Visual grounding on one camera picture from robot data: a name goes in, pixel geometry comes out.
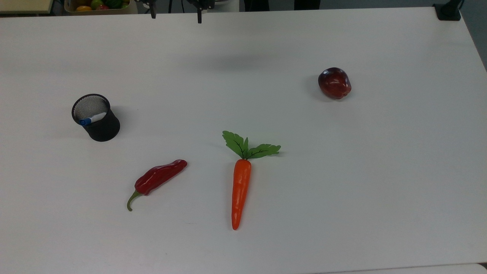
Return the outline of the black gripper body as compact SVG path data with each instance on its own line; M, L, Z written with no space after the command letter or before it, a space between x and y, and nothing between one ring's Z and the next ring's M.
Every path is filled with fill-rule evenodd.
M141 2L146 5L149 9L155 9L156 0L136 0L136 2ZM197 10L207 10L213 9L215 5L215 0L187 0L190 5L193 5Z

